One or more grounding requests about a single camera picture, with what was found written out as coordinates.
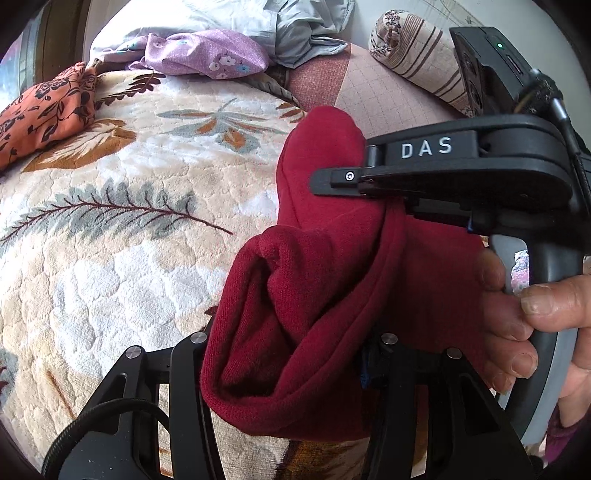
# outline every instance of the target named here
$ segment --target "orange floral cloth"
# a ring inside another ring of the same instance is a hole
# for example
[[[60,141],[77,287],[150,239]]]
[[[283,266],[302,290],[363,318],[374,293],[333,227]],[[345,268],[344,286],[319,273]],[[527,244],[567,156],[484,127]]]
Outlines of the orange floral cloth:
[[[80,62],[8,105],[0,113],[0,171],[91,125],[95,84],[96,69]]]

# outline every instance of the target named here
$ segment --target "purple floral cloth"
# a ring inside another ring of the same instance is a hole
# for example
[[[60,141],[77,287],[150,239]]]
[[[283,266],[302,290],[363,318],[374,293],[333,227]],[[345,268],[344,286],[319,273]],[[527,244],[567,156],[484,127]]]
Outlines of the purple floral cloth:
[[[199,73],[212,79],[232,79],[264,72],[267,51],[254,40],[232,30],[154,34],[135,37],[115,50],[103,51],[104,61],[128,69],[151,69],[166,75]]]
[[[554,462],[566,447],[566,444],[573,438],[577,430],[584,424],[591,423],[591,409],[574,425],[564,428],[560,424],[558,407],[554,410],[548,425],[548,436],[546,437],[545,459],[548,463]]]

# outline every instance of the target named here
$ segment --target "black bracket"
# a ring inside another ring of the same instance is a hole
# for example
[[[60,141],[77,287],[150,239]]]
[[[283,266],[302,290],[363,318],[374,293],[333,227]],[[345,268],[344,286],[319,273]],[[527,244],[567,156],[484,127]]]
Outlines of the black bracket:
[[[417,385],[429,402],[423,480],[534,480],[535,469],[498,405],[457,348],[416,351],[391,333],[372,339],[364,358],[382,394],[362,480],[408,480],[413,466]]]
[[[170,384],[170,450],[176,480],[224,480],[211,413],[199,393],[207,333],[196,332],[173,348],[146,353],[129,347],[107,373],[81,414],[116,398],[158,404],[160,384]],[[88,432],[65,460],[60,480],[165,480],[160,473],[158,424],[142,412],[113,416]]]

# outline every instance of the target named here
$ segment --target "red fabric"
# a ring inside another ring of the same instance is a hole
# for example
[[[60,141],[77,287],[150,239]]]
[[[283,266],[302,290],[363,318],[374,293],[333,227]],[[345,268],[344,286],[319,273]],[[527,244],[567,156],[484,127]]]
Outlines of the red fabric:
[[[277,166],[278,225],[239,251],[203,362],[211,409],[253,435],[339,442],[369,435],[353,359],[371,327],[482,364],[477,236],[407,217],[400,199],[317,197],[312,172],[359,165],[365,139],[344,112],[312,110]]]

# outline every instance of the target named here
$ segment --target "fingernail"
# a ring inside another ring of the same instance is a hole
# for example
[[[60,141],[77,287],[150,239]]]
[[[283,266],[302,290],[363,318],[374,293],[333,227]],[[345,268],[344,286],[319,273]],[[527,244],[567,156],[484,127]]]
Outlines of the fingernail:
[[[511,323],[510,334],[518,342],[525,340],[525,325],[522,322]]]
[[[528,353],[516,355],[511,362],[511,369],[520,378],[531,377],[538,365],[533,356]]]
[[[526,315],[548,315],[554,309],[554,297],[548,287],[534,286],[521,292],[521,309]]]
[[[492,379],[492,388],[498,393],[506,393],[509,390],[509,379],[505,374],[496,374]]]

